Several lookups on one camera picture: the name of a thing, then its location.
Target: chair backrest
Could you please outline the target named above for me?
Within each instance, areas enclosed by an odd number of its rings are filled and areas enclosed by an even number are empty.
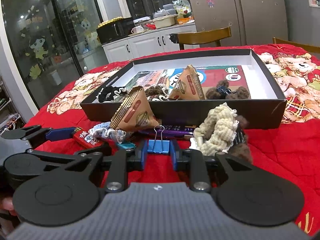
[[[218,47],[221,46],[220,40],[231,37],[230,27],[222,28],[213,31],[204,31],[196,33],[178,33],[177,43],[180,44],[180,49],[184,49],[186,45],[198,45],[215,42]]]
[[[300,44],[300,43],[296,43],[296,42],[292,42],[292,41],[285,41],[285,40],[281,40],[281,39],[278,39],[275,37],[273,37],[273,44],[289,44],[289,45],[303,48],[304,50],[306,50],[307,52],[310,52],[310,53],[319,53],[320,54],[320,47],[306,45],[306,44]]]

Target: light blue crochet scrunchie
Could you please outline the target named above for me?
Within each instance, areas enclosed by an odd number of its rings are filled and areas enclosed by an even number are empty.
[[[114,142],[123,143],[133,134],[122,130],[114,130],[110,128],[110,122],[103,122],[95,125],[89,130],[89,133],[94,138],[112,139]]]

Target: fuzzy brown hair clip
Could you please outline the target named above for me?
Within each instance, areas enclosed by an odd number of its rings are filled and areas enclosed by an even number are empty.
[[[232,92],[229,87],[228,80],[220,80],[216,87],[209,88],[206,93],[206,98],[213,99],[248,99],[250,96],[249,91],[245,87],[239,87],[236,91]]]
[[[228,153],[252,164],[253,160],[248,146],[248,136],[242,131],[248,127],[249,123],[242,115],[238,115],[236,120],[238,120],[238,128],[240,128],[237,130],[237,133],[242,133],[243,139],[237,143],[234,141],[234,145],[229,149]]]

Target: black microwave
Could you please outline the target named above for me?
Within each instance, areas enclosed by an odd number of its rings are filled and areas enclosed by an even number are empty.
[[[127,37],[134,27],[133,19],[129,17],[101,26],[97,29],[97,34],[100,43],[105,44]]]

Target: carbon fiber surface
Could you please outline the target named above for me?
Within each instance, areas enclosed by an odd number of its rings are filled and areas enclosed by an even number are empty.
[[[27,223],[8,240],[307,240],[294,223],[273,228],[244,225],[225,215],[207,193],[195,193],[185,183],[132,183],[108,194],[81,221],[58,228]]]

